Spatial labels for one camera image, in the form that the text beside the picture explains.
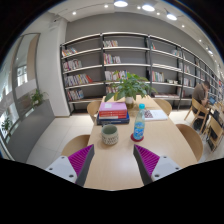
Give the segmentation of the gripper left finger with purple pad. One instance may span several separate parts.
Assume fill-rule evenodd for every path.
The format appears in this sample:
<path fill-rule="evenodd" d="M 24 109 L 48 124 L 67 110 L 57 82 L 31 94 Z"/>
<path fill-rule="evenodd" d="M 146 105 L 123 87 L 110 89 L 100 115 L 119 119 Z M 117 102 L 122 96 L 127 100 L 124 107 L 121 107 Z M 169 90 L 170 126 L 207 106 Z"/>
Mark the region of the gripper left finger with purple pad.
<path fill-rule="evenodd" d="M 94 154 L 94 145 L 89 145 L 70 156 L 60 156 L 46 171 L 83 187 Z"/>

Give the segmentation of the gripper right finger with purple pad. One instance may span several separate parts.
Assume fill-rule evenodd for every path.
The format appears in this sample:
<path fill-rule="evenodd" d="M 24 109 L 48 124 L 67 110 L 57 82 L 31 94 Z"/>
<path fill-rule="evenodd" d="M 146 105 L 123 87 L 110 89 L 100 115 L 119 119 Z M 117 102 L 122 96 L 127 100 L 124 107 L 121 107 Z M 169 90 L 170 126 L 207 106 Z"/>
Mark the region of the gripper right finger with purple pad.
<path fill-rule="evenodd" d="M 168 156 L 158 156 L 139 145 L 134 145 L 133 154 L 144 185 L 181 170 L 181 167 Z"/>

